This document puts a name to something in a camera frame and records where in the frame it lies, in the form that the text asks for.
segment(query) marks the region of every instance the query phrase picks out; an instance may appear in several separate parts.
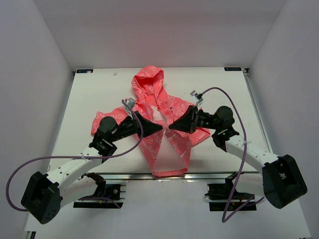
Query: white wall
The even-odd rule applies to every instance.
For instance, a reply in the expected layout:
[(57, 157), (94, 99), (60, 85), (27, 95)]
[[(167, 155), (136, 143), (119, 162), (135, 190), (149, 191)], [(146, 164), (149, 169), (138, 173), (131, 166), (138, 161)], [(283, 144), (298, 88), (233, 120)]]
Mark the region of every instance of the white wall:
[[(32, 0), (1, 1), (0, 32), (0, 232), (17, 239), (27, 214), (9, 207), (5, 184), (17, 166), (51, 152), (72, 73)], [(44, 165), (30, 165), (13, 180), (17, 205)]]
[(34, 0), (76, 68), (249, 67), (285, 0)]
[(318, 9), (317, 0), (288, 0), (251, 67), (274, 152), (292, 155), (308, 186), (300, 204), (313, 238), (319, 238)]

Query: white table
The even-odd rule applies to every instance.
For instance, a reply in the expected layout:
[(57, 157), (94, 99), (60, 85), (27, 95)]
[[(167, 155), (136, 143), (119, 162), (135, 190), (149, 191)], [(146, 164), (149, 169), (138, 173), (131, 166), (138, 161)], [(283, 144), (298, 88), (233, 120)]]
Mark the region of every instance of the white table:
[[(122, 105), (121, 100), (136, 99), (131, 80), (139, 69), (94, 69), (93, 73), (75, 74), (74, 82), (64, 115), (61, 130), (56, 141), (54, 155), (78, 155), (92, 141), (91, 124), (97, 111), (111, 112)], [(241, 71), (225, 72), (224, 68), (164, 68), (164, 87), (168, 94), (194, 102), (189, 95), (192, 90), (202, 92), (217, 86), (231, 96), (246, 127), (248, 140), (267, 150), (259, 123)], [(203, 109), (213, 114), (222, 105), (230, 106), (228, 99), (214, 90), (204, 96)], [(234, 128), (242, 133), (235, 117)], [(133, 136), (115, 142), (117, 153), (131, 148), (136, 143)], [(178, 155), (164, 136), (158, 155), (165, 160), (163, 170), (175, 170), (180, 166)], [(65, 159), (54, 159), (51, 169), (65, 163)], [(191, 151), (189, 172), (237, 171), (240, 160), (215, 147), (211, 138), (200, 143)], [(244, 170), (255, 171), (249, 165)], [(149, 166), (139, 148), (130, 154), (113, 158), (94, 168), (94, 172), (145, 173)]]
[[(94, 69), (90, 74), (76, 74), (54, 155), (77, 155), (81, 152), (92, 140), (90, 129), (96, 112), (110, 112), (121, 105), (121, 99), (135, 98), (130, 83), (137, 72), (138, 69)], [(192, 90), (202, 92), (211, 86), (223, 88), (238, 108), (248, 140), (267, 150), (242, 72), (225, 72), (223, 68), (164, 68), (164, 74), (166, 91), (188, 101), (192, 101), (189, 95)], [(207, 93), (204, 99), (206, 112), (214, 113), (221, 105), (230, 106), (219, 91)], [(242, 133), (235, 119), (234, 128)], [(116, 153), (135, 143), (133, 137), (116, 142)], [(162, 145), (159, 157), (170, 155), (169, 147), (169, 144)], [(65, 160), (53, 160), (51, 169), (63, 163)], [(211, 139), (207, 139), (192, 149), (189, 172), (237, 171), (239, 164), (238, 158), (224, 153), (214, 146)], [(167, 166), (176, 165), (167, 162)], [(249, 165), (244, 169), (254, 170)], [(110, 159), (93, 171), (150, 173), (139, 149)], [(281, 210), (264, 201), (258, 205), (256, 212), (238, 212), (223, 224), (222, 212), (209, 211), (208, 202), (202, 196), (206, 192), (206, 182), (129, 181), (120, 210), (74, 209), (69, 204), (46, 225), (29, 216), (25, 230), (36, 231), (35, 239), (297, 239), (310, 236), (298, 201)]]

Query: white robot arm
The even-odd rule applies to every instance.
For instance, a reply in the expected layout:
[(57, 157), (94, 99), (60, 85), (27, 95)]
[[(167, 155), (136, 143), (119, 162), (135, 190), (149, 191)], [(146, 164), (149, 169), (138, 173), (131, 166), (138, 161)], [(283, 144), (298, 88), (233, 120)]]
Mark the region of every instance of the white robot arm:
[(117, 148), (113, 142), (135, 133), (139, 137), (142, 134), (147, 137), (162, 130), (161, 125), (143, 118), (138, 112), (135, 114), (140, 124), (132, 116), (127, 116), (119, 125), (112, 117), (103, 118), (93, 141), (81, 153), (82, 158), (72, 159), (45, 174), (34, 173), (21, 204), (41, 224), (45, 224), (71, 202), (87, 196), (102, 197), (106, 189), (105, 180), (88, 171), (104, 163), (105, 157), (114, 154)]
[[(199, 110), (203, 101), (201, 94), (192, 92), (196, 106), (189, 106), (184, 115), (169, 126), (183, 132), (194, 133), (197, 127), (214, 129), (212, 135), (215, 145), (225, 152), (242, 159), (244, 146), (247, 145), (246, 159), (249, 165), (260, 174), (242, 174), (236, 185), (236, 194), (249, 193), (265, 197), (274, 207), (282, 208), (307, 193), (307, 187), (294, 158), (289, 155), (278, 156), (245, 142), (244, 138), (234, 130), (233, 111), (227, 106), (221, 106), (210, 115)], [(234, 185), (237, 173), (225, 179), (225, 186), (219, 192), (208, 192), (207, 196), (217, 199), (227, 199)]]

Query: cable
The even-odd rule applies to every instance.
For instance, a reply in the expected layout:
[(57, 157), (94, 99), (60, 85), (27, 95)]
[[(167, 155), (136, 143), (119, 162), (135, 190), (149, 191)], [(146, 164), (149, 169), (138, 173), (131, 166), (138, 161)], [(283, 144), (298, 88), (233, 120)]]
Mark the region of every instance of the cable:
[(257, 202), (253, 202), (253, 203), (247, 204), (246, 207), (256, 205), (256, 204), (260, 203), (262, 200), (264, 200), (264, 198), (259, 199)]
[[(143, 131), (143, 126), (142, 126), (142, 123), (140, 121), (140, 119), (138, 118), (138, 116), (136, 115), (136, 113), (125, 103), (124, 100), (122, 100), (122, 104), (127, 107), (132, 115), (134, 116), (134, 119), (137, 120), (137, 122), (139, 123), (139, 126), (141, 128), (141, 137), (139, 139), (139, 141), (132, 147), (130, 148), (129, 150), (123, 152), (123, 153), (120, 153), (120, 154), (117, 154), (117, 155), (112, 155), (112, 156), (87, 156), (85, 157), (86, 159), (109, 159), (109, 158), (115, 158), (115, 157), (120, 157), (120, 156), (123, 156), (124, 154), (127, 154), (129, 152), (131, 152), (133, 149), (135, 149), (142, 141), (143, 139), (143, 134), (144, 134), (144, 131)], [(56, 159), (56, 158), (71, 158), (71, 159), (82, 159), (82, 156), (44, 156), (44, 157), (39, 157), (39, 158), (34, 158), (34, 159), (31, 159), (25, 163), (23, 163), (22, 165), (20, 165), (9, 177), (7, 183), (6, 183), (6, 186), (5, 186), (5, 197), (6, 197), (6, 200), (7, 202), (9, 203), (9, 205), (13, 208), (13, 209), (16, 209), (17, 211), (20, 211), (20, 212), (27, 212), (27, 209), (24, 209), (24, 208), (18, 208), (16, 205), (13, 204), (13, 202), (11, 201), (10, 199), (10, 195), (9, 195), (9, 188), (10, 188), (10, 183), (13, 179), (13, 177), (15, 176), (15, 174), (21, 169), (23, 168), (24, 166), (30, 164), (30, 163), (33, 163), (35, 161), (39, 161), (39, 160), (43, 160), (43, 159)]]
[(240, 204), (243, 200), (244, 200), (244, 194), (241, 196), (240, 201), (237, 202), (237, 203), (235, 203), (235, 205), (236, 205), (236, 204)]
[[(219, 88), (219, 87), (211, 87), (211, 88), (208, 88), (207, 90), (203, 91), (201, 94), (204, 95), (205, 93), (207, 93), (208, 91), (211, 91), (211, 90), (219, 90), (219, 91), (221, 91), (222, 93), (224, 93), (224, 95), (229, 99), (229, 101), (230, 101), (231, 105), (233, 106), (233, 108), (234, 108), (234, 110), (235, 110), (235, 112), (236, 112), (236, 115), (237, 115), (237, 117), (238, 117), (238, 119), (239, 119), (240, 125), (241, 125), (241, 127), (242, 127), (242, 129), (243, 129), (244, 142), (246, 142), (246, 141), (247, 141), (247, 134), (246, 134), (246, 130), (245, 130), (244, 124), (243, 124), (243, 122), (242, 122), (242, 120), (241, 120), (241, 118), (240, 118), (240, 116), (239, 116), (239, 113), (238, 113), (238, 111), (237, 111), (237, 108), (236, 108), (234, 102), (232, 101), (232, 99), (230, 98), (230, 96), (229, 96), (223, 89), (221, 89), (221, 88)], [(227, 200), (225, 209), (224, 209), (223, 217), (222, 217), (222, 220), (221, 220), (222, 223), (227, 222), (236, 212), (238, 212), (240, 209), (242, 209), (243, 207), (245, 207), (252, 199), (254, 199), (254, 196), (251, 196), (245, 203), (243, 203), (240, 207), (238, 207), (236, 210), (234, 210), (233, 212), (231, 212), (228, 217), (226, 217), (226, 213), (227, 213), (227, 210), (228, 210), (228, 208), (229, 208), (229, 204), (230, 204), (231, 199), (232, 199), (232, 197), (233, 197), (233, 195), (234, 195), (234, 192), (235, 192), (235, 189), (236, 189), (236, 186), (237, 186), (237, 183), (238, 183), (240, 174), (241, 174), (241, 172), (242, 172), (242, 170), (243, 170), (243, 167), (244, 167), (244, 164), (245, 164), (246, 154), (247, 154), (247, 143), (244, 143), (244, 153), (243, 153), (242, 161), (241, 161), (241, 164), (240, 164), (240, 167), (239, 167), (239, 170), (238, 170), (238, 174), (237, 174), (237, 177), (236, 177), (236, 179), (235, 179), (233, 188), (232, 188), (231, 191), (230, 191), (230, 194), (229, 194), (229, 197), (228, 197), (228, 200)]]

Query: fabric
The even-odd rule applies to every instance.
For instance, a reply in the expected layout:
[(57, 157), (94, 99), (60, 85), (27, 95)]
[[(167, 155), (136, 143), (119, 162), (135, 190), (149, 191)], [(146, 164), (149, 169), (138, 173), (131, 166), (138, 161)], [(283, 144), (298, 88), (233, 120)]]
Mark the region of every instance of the fabric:
[[(143, 138), (140, 143), (140, 149), (153, 174), (160, 177), (180, 175), (187, 172), (191, 148), (210, 137), (209, 130), (202, 128), (197, 129), (193, 134), (168, 129), (168, 126), (181, 117), (192, 103), (168, 95), (163, 87), (163, 82), (164, 72), (161, 68), (155, 66), (142, 68), (132, 79), (132, 87), (137, 96), (133, 110), (138, 111), (144, 118), (163, 126), (162, 131)], [(152, 107), (156, 107), (165, 120), (155, 120)], [(124, 107), (116, 108), (106, 114), (97, 112), (92, 123), (91, 134), (95, 134), (102, 118), (112, 116), (120, 124), (127, 115)], [(158, 158), (160, 144), (164, 135), (180, 156), (184, 168), (171, 171), (155, 171), (155, 162)]]

